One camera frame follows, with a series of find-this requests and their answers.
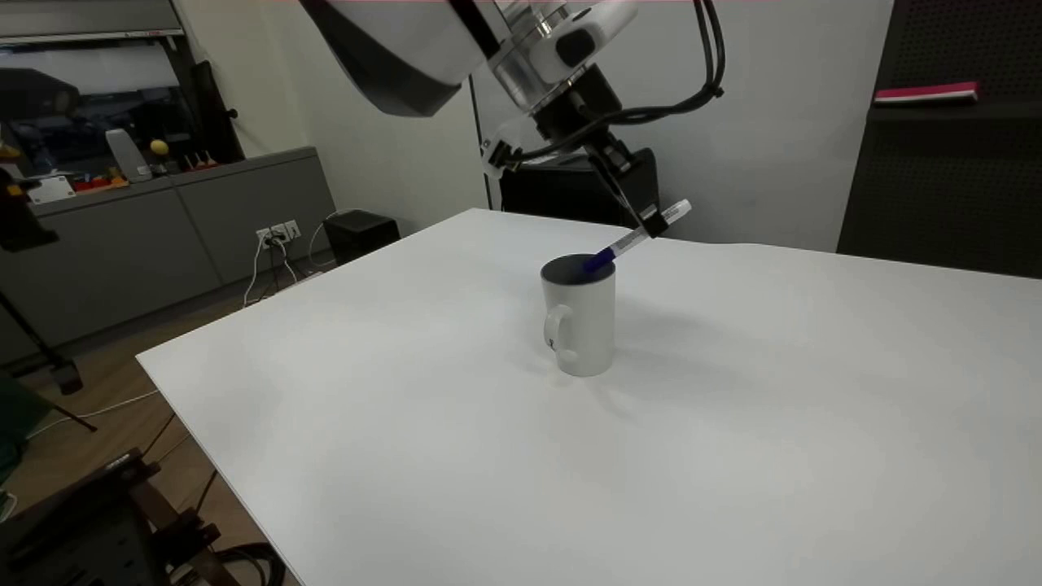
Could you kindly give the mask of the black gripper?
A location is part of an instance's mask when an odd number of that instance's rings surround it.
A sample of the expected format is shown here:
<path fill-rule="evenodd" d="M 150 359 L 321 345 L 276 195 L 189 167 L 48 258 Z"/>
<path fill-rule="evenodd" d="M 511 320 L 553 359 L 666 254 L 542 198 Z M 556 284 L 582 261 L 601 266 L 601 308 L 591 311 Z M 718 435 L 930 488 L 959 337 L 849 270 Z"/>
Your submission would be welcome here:
<path fill-rule="evenodd" d="M 623 109 L 620 94 L 601 71 L 580 71 L 553 83 L 532 109 L 545 146 L 519 148 L 498 139 L 488 152 L 494 170 L 519 170 L 534 158 L 556 158 L 586 152 L 605 183 L 608 195 L 628 212 L 635 227 L 651 238 L 666 232 L 658 158 L 651 148 L 628 148 L 612 129 L 608 118 Z"/>

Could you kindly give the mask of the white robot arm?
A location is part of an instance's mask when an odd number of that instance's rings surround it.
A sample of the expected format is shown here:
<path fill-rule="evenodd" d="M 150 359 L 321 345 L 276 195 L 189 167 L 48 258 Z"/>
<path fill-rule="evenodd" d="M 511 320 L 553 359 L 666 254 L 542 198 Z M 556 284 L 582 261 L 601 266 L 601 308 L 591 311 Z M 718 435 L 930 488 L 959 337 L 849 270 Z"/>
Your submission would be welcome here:
<path fill-rule="evenodd" d="M 498 170 L 586 152 L 651 238 L 669 222 L 635 198 L 638 156 L 612 134 L 623 100 L 597 56 L 635 18 L 635 0 L 295 0 L 352 83 L 391 118 L 433 118 L 488 68 L 542 148 L 498 142 Z"/>

